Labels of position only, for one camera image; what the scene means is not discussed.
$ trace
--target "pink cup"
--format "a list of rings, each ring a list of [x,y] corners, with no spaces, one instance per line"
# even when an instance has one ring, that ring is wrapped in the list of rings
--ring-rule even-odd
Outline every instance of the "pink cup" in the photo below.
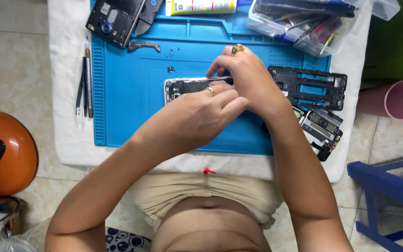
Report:
[[[360,92],[356,112],[403,121],[403,81]]]

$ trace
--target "blue plastic stool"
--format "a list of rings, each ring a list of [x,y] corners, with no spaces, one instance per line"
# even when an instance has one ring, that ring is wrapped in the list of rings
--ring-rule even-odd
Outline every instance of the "blue plastic stool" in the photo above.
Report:
[[[403,178],[386,171],[403,167],[403,161],[374,167],[360,161],[347,165],[347,174],[363,184],[368,209],[369,226],[356,221],[355,227],[373,241],[391,252],[403,252],[403,246],[395,241],[403,239],[403,231],[381,235],[377,228],[377,209],[374,203],[374,190],[378,190],[403,204]]]

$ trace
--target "blue patterned cloth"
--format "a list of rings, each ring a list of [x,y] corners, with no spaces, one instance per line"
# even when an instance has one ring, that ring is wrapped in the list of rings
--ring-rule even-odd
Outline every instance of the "blue patterned cloth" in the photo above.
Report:
[[[107,252],[149,252],[152,240],[133,233],[105,227]]]

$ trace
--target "tiled floor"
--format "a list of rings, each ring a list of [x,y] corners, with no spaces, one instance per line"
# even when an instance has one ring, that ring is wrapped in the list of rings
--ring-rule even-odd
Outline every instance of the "tiled floor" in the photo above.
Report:
[[[22,122],[36,140],[40,165],[37,177],[17,194],[27,201],[27,227],[50,217],[66,193],[85,173],[60,164],[55,150],[48,52],[46,0],[0,0],[0,111]],[[403,156],[403,122],[357,114],[347,161],[380,163]],[[403,176],[403,169],[395,170]],[[355,231],[355,220],[366,222],[362,186],[344,173],[333,186],[340,217],[355,251],[386,251]],[[381,197],[380,230],[403,228],[403,208]],[[265,232],[273,251],[296,251],[286,204],[274,215],[276,224]],[[153,238],[153,231],[126,194],[107,220],[108,226]]]

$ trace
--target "white cloth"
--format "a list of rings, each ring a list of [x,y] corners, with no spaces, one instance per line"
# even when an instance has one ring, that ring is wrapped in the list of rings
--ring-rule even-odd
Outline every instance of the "white cloth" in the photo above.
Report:
[[[48,0],[49,51],[52,67],[52,98],[56,151],[61,163],[80,169],[98,166],[116,149],[94,145],[93,120],[77,129],[75,102],[80,80],[85,23],[89,0]],[[344,122],[343,137],[323,167],[331,182],[340,180],[346,164],[354,123],[360,79],[365,60],[370,16],[360,23],[358,35],[350,34],[339,55],[332,57],[330,71],[348,75],[343,111],[336,112]],[[222,174],[273,179],[273,157],[215,152],[190,152],[161,163],[154,171],[202,172],[206,167]]]

